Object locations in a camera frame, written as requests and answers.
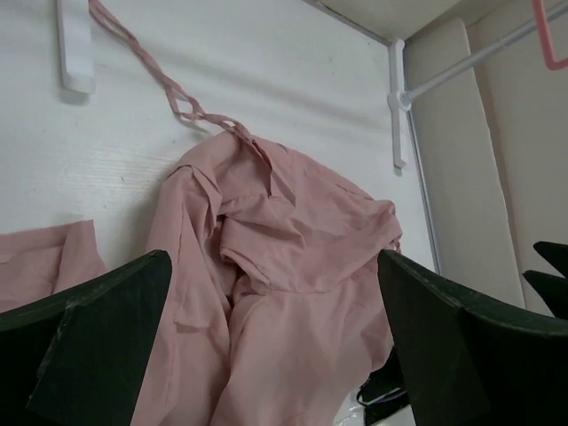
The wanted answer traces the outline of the white clothes rack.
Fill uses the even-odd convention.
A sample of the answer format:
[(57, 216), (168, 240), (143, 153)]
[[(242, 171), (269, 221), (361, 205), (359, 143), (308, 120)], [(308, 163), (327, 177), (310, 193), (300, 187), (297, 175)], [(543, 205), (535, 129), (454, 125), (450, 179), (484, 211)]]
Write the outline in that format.
[[(95, 20), (109, 34), (126, 44), (162, 86), (173, 114), (183, 121), (205, 121), (224, 130), (249, 138), (244, 125), (224, 115), (209, 114), (199, 102), (162, 71), (138, 39), (100, 1), (58, 1), (56, 3), (59, 57), (63, 86), (83, 95), (95, 91), (91, 21)], [(405, 42), (397, 39), (389, 45), (390, 108), (393, 165), (403, 169), (408, 163), (406, 118), (413, 103), (422, 95), (449, 82), (461, 73), (489, 59), (522, 38), (537, 32), (534, 18), (504, 35), (498, 41), (469, 55), (413, 89), (406, 87), (403, 53)]]

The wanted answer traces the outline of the pink trousers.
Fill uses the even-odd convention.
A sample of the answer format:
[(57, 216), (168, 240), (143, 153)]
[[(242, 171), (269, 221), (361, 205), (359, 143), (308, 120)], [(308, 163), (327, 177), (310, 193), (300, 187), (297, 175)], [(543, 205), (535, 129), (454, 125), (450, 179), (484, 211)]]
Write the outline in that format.
[[(146, 253), (172, 274), (128, 425), (329, 425), (391, 353), (394, 205), (248, 133), (221, 128), (162, 183)], [(1, 315), (109, 272), (91, 221), (5, 234)]]

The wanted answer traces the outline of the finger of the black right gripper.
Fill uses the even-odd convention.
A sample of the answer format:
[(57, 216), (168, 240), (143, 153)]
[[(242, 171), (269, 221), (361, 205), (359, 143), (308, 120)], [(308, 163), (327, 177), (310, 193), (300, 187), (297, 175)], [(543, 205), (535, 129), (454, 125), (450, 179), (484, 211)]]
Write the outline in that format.
[(554, 316), (566, 316), (568, 309), (567, 245), (538, 241), (533, 244), (533, 248), (560, 273), (560, 276), (534, 270), (525, 271), (523, 276)]

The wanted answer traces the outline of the pink clothes hanger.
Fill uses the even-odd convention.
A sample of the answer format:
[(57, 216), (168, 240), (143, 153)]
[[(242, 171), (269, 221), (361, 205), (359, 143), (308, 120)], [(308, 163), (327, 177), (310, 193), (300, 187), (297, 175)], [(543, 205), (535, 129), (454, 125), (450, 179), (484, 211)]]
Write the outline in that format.
[(567, 68), (567, 59), (558, 59), (555, 54), (549, 22), (560, 18), (567, 13), (567, 2), (563, 1), (556, 5), (554, 10), (547, 11), (542, 0), (532, 0), (532, 11), (536, 24), (541, 52), (544, 63), (550, 71), (558, 71)]

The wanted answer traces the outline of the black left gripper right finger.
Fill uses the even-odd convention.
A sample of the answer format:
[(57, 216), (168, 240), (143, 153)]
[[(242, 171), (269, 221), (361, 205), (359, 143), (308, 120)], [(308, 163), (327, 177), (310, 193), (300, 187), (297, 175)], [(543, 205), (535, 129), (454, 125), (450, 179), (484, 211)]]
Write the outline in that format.
[(565, 425), (567, 321), (504, 303), (394, 250), (378, 279), (418, 425)]

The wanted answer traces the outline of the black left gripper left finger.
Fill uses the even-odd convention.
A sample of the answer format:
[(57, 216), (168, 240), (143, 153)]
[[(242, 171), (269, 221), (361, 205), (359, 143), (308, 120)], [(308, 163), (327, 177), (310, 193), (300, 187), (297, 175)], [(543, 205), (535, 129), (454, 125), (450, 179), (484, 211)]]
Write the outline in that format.
[(3, 425), (128, 425), (170, 287), (154, 250), (1, 315)]

